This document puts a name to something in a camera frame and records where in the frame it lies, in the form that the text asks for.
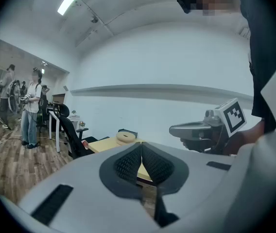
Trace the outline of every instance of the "jeans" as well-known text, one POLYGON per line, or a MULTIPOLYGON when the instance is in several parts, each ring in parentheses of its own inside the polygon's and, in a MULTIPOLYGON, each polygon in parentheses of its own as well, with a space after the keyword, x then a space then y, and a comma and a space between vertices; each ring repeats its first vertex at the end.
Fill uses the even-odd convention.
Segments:
POLYGON ((7 111, 8 111, 8 99, 0 99, 0 118, 8 126, 7 120, 7 111))
POLYGON ((24 110, 21 116, 22 140, 25 142, 29 142, 33 146, 37 144, 36 117, 37 117, 37 113, 32 113, 27 110, 24 110))

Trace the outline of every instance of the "wooden floor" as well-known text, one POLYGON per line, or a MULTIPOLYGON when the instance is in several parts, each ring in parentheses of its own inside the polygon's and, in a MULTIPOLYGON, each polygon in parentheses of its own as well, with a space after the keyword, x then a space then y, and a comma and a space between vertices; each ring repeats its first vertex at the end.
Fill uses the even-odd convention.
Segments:
MULTIPOLYGON (((34 149, 25 149, 21 145, 20 123, 16 119, 21 116, 10 117, 10 127, 17 128, 17 131, 3 137, 0 144, 0 195, 6 196, 13 203, 20 199, 36 184, 47 178, 62 166, 72 161, 68 155, 68 147, 60 143, 60 152, 57 153, 54 140, 49 140, 48 129, 42 128, 40 141, 41 146, 34 149)), ((0 124, 0 137, 10 131, 3 129, 0 124)), ((59 134, 60 141, 64 141, 62 134, 59 134)), ((154 216, 156 188, 143 183, 143 206, 146 211, 154 216)))

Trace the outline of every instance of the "woman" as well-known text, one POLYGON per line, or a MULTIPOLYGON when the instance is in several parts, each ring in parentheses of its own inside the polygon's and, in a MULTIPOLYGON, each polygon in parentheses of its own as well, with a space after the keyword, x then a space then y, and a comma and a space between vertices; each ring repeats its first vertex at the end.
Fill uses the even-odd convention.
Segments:
POLYGON ((47 100, 46 93, 48 93, 49 90, 50 89, 47 87, 47 85, 42 86, 42 99, 43 100, 47 100))
POLYGON ((22 82, 22 86, 21 86, 21 88, 20 88, 20 96, 21 96, 21 97, 24 97, 24 96, 26 95, 26 93, 27 93, 26 82, 23 81, 23 82, 22 82))
POLYGON ((36 140, 36 117, 39 110, 38 102, 42 91, 42 86, 40 85, 41 78, 42 72, 34 68, 32 73, 33 82, 28 87, 28 94, 31 94, 31 98, 26 103, 21 116, 22 145, 28 149, 33 149, 38 146, 36 140))

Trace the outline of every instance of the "black vent slot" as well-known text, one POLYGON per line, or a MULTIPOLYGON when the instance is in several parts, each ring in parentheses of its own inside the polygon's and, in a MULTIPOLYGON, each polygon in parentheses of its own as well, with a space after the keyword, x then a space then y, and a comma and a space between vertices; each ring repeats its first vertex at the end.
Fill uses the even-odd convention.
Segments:
POLYGON ((210 161, 206 165, 217 169, 225 170, 225 171, 229 171, 231 168, 231 165, 229 164, 224 164, 224 163, 215 162, 215 161, 210 161))
POLYGON ((39 207, 31 213, 31 216, 42 224, 49 225, 72 190, 73 187, 60 184, 48 195, 39 207))

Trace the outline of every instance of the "camera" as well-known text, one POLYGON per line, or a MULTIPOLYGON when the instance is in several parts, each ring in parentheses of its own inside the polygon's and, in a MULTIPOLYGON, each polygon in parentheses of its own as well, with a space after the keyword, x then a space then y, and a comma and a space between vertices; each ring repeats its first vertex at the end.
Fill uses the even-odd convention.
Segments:
POLYGON ((197 9, 197 1, 196 0, 177 0, 184 13, 188 14, 191 10, 197 9))

